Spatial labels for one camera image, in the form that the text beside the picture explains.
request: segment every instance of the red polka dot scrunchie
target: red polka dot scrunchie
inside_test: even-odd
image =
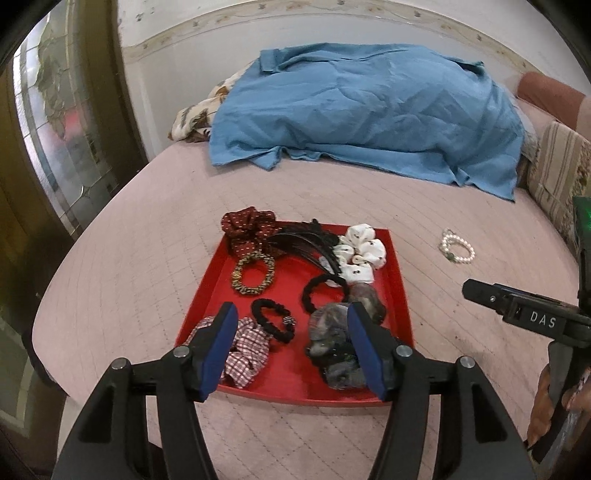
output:
[[[267,238],[281,230],[275,221],[275,213],[259,212],[254,207],[238,212],[228,212],[222,217],[222,230],[228,239],[228,248],[238,258],[254,251],[277,256],[278,251],[267,245]]]

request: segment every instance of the floral blanket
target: floral blanket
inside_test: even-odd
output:
[[[185,140],[187,142],[207,142],[211,134],[213,118],[217,109],[226,99],[232,87],[244,74],[250,62],[230,78],[218,83],[203,102],[183,108],[177,113],[173,127],[168,133],[170,140]]]

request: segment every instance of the black hair tie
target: black hair tie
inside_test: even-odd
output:
[[[267,318],[262,314],[262,309],[274,309],[279,315],[283,317],[283,325],[285,331],[279,330],[273,325]],[[290,343],[296,334],[296,321],[291,316],[291,312],[287,310],[283,305],[268,299],[256,299],[251,304],[252,316],[256,322],[276,340],[283,343]]]
[[[339,277],[338,275],[325,273],[323,275],[318,275],[317,277],[312,278],[308,282],[308,284],[304,287],[304,291],[301,294],[301,302],[304,304],[304,309],[312,315],[316,311],[316,307],[310,300],[310,294],[312,290],[316,288],[321,283],[324,283],[327,280],[332,280],[335,283],[338,283],[341,287],[343,287],[343,300],[342,302],[346,302],[349,298],[349,286],[347,285],[347,281],[343,277]]]

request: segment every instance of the pink cushion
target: pink cushion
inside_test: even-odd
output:
[[[554,116],[550,115],[548,112],[545,112],[541,108],[532,105],[526,100],[518,98],[517,103],[519,104],[519,108],[521,108],[523,113],[525,113],[531,120],[535,132],[538,134],[538,138],[542,138],[548,125],[550,125],[554,121],[558,121]]]
[[[517,86],[517,96],[554,115],[571,129],[577,128],[577,116],[585,95],[556,79],[527,72]]]
[[[577,133],[591,142],[591,96],[585,97],[577,117]]]

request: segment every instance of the blue gripper pad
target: blue gripper pad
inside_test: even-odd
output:
[[[380,400],[391,400],[400,384],[393,357],[397,342],[388,329],[371,321],[360,302],[349,306],[347,326],[368,388]]]
[[[222,304],[213,323],[199,329],[189,343],[193,351],[193,368],[200,380],[201,401],[217,389],[237,328],[238,310],[227,301]]]

